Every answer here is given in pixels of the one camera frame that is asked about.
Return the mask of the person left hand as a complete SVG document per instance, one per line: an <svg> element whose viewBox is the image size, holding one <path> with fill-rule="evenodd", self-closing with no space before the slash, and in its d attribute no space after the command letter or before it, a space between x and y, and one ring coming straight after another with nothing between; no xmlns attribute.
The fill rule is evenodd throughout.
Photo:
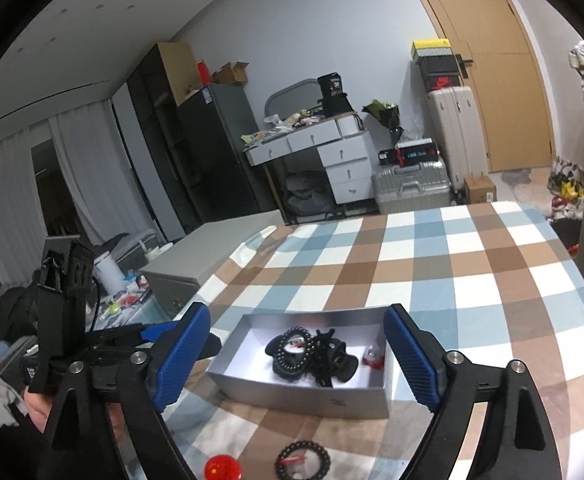
<svg viewBox="0 0 584 480"><path fill-rule="evenodd" d="M53 397L42 393L31 393L27 388L23 391L23 400L26 405L28 416L39 432L44 432L48 422ZM110 418L111 428L117 442L125 437L125 419L120 404L110 403L106 405Z"/></svg>

